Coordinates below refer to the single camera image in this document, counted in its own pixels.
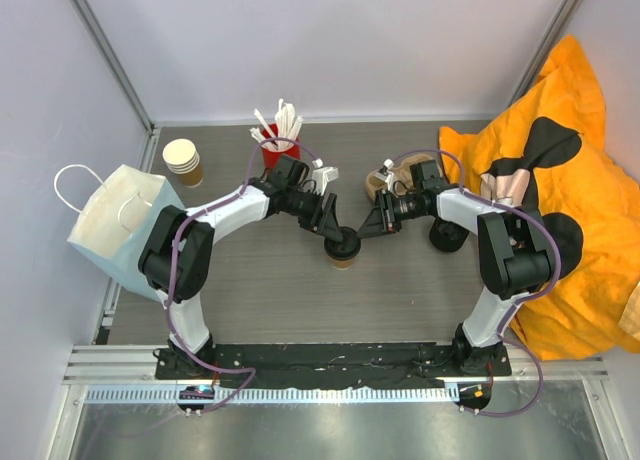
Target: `metal floor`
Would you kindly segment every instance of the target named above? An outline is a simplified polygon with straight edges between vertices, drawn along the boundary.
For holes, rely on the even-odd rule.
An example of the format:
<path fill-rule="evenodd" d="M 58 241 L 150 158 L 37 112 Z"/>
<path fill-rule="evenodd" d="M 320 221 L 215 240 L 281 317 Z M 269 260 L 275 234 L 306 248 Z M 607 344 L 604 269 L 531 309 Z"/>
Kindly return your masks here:
<path fill-rule="evenodd" d="M 491 409 L 517 408 L 535 388 L 535 382 L 497 384 Z M 144 432 L 176 409 L 170 404 L 85 405 L 71 458 L 607 458 L 581 381 L 547 382 L 541 402 L 510 419 L 459 413 L 450 402 L 230 406 L 201 418 L 174 418 L 136 438 L 113 436 Z"/>
<path fill-rule="evenodd" d="M 448 122 L 478 132 L 486 121 Z M 371 202 L 366 175 L 391 156 L 437 147 L 444 122 L 305 125 L 301 141 L 337 166 L 338 221 L 357 228 Z M 188 207 L 223 196 L 242 182 L 251 149 L 249 126 L 164 128 L 152 172 L 167 175 Z M 203 162 L 203 184 L 180 185 L 162 161 L 167 142 L 186 137 Z M 254 174 L 262 173 L 262 161 Z M 378 342 L 451 338 L 481 291 L 474 238 L 455 254 L 427 238 L 431 220 L 405 222 L 398 235 L 363 242 L 356 263 L 332 268 L 323 239 L 286 214 L 248 225 L 216 244 L 202 290 L 205 321 L 222 343 Z M 167 339 L 160 305 L 122 292 L 109 344 L 157 344 Z"/>

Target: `stack of paper cups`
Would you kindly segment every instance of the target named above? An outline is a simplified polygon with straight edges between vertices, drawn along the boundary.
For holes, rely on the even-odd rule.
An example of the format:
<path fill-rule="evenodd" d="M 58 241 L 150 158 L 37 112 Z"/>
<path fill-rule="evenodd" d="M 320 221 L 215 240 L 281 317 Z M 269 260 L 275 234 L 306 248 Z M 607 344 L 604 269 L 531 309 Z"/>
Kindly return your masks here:
<path fill-rule="evenodd" d="M 187 187 L 197 187 L 202 183 L 200 155 L 191 140 L 179 138 L 169 142 L 162 151 L 162 158 Z"/>

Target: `black mounting plate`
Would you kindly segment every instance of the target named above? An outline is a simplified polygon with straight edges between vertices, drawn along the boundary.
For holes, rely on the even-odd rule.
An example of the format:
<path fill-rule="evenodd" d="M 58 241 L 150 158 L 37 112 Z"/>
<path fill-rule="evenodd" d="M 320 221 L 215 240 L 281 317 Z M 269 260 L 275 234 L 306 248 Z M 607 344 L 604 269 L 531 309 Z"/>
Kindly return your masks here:
<path fill-rule="evenodd" d="M 348 387 L 410 389 L 442 386 L 446 378 L 478 377 L 455 364 L 451 345 L 433 343 L 322 343 L 216 345 L 204 356 L 223 368 L 254 367 L 250 388 L 342 390 Z M 158 380 L 211 379 L 213 372 L 175 361 L 169 349 L 156 351 Z M 494 377 L 511 375 L 506 348 L 490 362 Z M 244 375 L 221 375 L 220 385 L 238 387 Z"/>

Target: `white wall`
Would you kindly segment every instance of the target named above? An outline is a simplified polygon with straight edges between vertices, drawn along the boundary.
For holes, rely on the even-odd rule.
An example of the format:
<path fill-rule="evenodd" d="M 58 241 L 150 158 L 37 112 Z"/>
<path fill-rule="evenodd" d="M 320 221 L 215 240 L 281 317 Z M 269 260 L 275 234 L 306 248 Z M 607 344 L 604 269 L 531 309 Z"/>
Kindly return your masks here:
<path fill-rule="evenodd" d="M 568 33 L 582 43 L 607 103 L 606 151 L 640 181 L 640 15 L 638 0 L 585 0 Z M 640 355 L 605 356 L 627 440 L 640 458 Z"/>
<path fill-rule="evenodd" d="M 561 0 L 89 0 L 149 114 L 503 110 Z"/>
<path fill-rule="evenodd" d="M 71 346 L 88 343 L 106 277 L 67 246 L 52 180 L 135 163 L 142 127 L 69 0 L 0 0 L 0 456 L 41 458 Z M 61 180 L 82 205 L 96 185 Z"/>

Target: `orange bag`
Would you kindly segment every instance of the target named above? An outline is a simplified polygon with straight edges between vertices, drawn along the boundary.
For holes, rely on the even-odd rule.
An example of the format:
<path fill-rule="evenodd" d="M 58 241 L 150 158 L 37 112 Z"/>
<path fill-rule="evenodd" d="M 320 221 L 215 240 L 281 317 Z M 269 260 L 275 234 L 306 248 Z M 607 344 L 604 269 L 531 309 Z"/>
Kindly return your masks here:
<path fill-rule="evenodd" d="M 510 325 L 542 360 L 614 345 L 640 352 L 640 300 L 628 303 L 640 281 L 640 190 L 604 153 L 604 137 L 602 92 L 571 36 L 553 49 L 531 90 L 481 133 L 440 131 L 440 148 L 465 166 L 465 186 L 514 206 L 537 205 L 558 244 L 561 280 Z M 443 161 L 458 182 L 456 165 Z"/>

